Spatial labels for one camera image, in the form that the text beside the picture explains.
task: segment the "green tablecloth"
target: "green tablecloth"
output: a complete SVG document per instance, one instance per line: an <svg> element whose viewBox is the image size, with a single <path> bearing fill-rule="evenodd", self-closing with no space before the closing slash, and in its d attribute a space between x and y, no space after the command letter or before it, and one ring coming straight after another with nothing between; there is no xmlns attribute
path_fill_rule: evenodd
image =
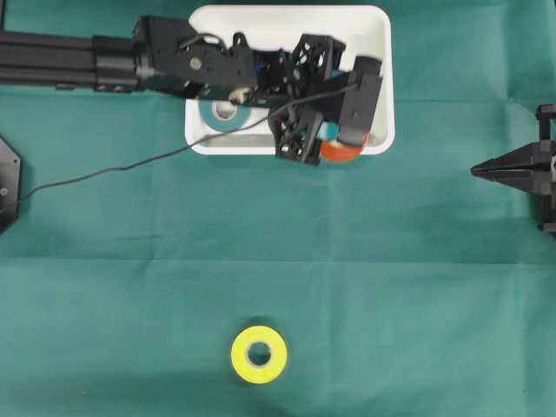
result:
<svg viewBox="0 0 556 417"><path fill-rule="evenodd" d="M377 4L386 154L308 169L189 153L23 205L0 237L0 415L556 414L556 241L536 200L468 172L536 140L554 2ZM201 5L8 0L6 29L127 36ZM183 102L2 87L0 134L29 189L180 146ZM247 387L229 346L257 320L290 361Z"/></svg>

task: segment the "black cable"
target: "black cable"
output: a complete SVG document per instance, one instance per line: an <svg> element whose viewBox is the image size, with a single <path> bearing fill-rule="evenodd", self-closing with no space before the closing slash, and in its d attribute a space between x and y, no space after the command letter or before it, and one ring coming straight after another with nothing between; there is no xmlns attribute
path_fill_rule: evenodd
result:
<svg viewBox="0 0 556 417"><path fill-rule="evenodd" d="M112 167L112 168L100 169L98 171L91 172L90 174L83 175L83 176L78 176L77 178L72 178L70 180L59 181L59 182L50 182L50 183L46 183L46 184L43 184L43 185L39 185L38 187L33 188L29 193L27 193L23 197L20 197L16 202L12 202L12 203L8 204L7 206L5 206L4 208L0 209L0 214L2 214L4 211L10 209L11 207L19 205L21 202L23 202L25 200L30 199L34 194L36 194L39 191L42 191L44 189L53 189L55 187L61 187L63 185L76 184L78 182L83 182L83 181L90 180L91 178L95 178L96 176L108 174L109 172L129 171L130 169L135 169L135 168L141 167L142 165L146 165L148 163L160 161L161 159L170 158L171 156L181 154L182 152L185 152L186 150L189 150L189 149L193 148L195 145L198 145L200 143L209 141L211 139L216 139L217 137L222 137L222 136L229 135L229 134L232 134L232 133L241 132L243 130L252 129L255 126L258 126L259 124L261 124L263 122L266 122L269 118L272 118L274 116L279 115L282 111L284 111L285 109L287 109L291 106L297 106L297 105L300 105L300 104L309 103L309 102L313 102L313 101L316 101L316 100L321 100L323 98L338 96L339 94L350 91L351 89L355 89L356 87L357 87L357 84L349 84L346 87L343 87L341 89L335 89L333 91L314 94L312 96L307 96L307 97L303 97L303 98L296 98L296 99L291 100L291 101L283 104L282 106L278 107L277 109L272 111L272 113L268 113L268 115L264 116L262 119L259 119L256 122L253 122L253 123L251 123L247 126L243 126L241 128L238 128L238 129L233 129L233 130L230 130L228 132L222 132L222 133L218 133L218 134L215 134L215 135L205 136L202 139L199 139L198 141L196 141L194 143L191 143L190 145L189 144L185 145L185 146L183 146L179 149L173 150L173 151L168 152L166 154L153 156L151 158L132 163L131 165L127 165L127 166L123 166L123 167Z"/></svg>
<svg viewBox="0 0 556 417"><path fill-rule="evenodd" d="M205 37L213 37L218 41L218 44L220 45L222 50L224 50L227 54L229 53L228 47L226 46L224 40L218 35L215 35L214 33L208 33L208 32L197 33L195 36L191 37L190 39L186 39L185 41L180 42L178 49L185 50L188 46L191 46L193 43L197 43L199 41L204 40Z"/></svg>

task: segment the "white tray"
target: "white tray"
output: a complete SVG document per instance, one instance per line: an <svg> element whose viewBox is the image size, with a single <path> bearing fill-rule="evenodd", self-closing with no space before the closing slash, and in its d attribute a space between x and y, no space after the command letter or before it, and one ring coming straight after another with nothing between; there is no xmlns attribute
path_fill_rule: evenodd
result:
<svg viewBox="0 0 556 417"><path fill-rule="evenodd" d="M249 46L258 50L292 50L303 33L331 35L344 42L340 70L350 71L355 56L369 55L382 61L384 78L374 114L371 140L363 155L377 155L394 142L394 82L392 34L387 14L374 6L203 6L189 18L199 32L211 32L231 43L235 32L245 33ZM253 109L248 122L264 117L267 109ZM198 104L187 100L187 143L215 133L201 119ZM273 155L274 139L266 123L196 145L204 155Z"/></svg>

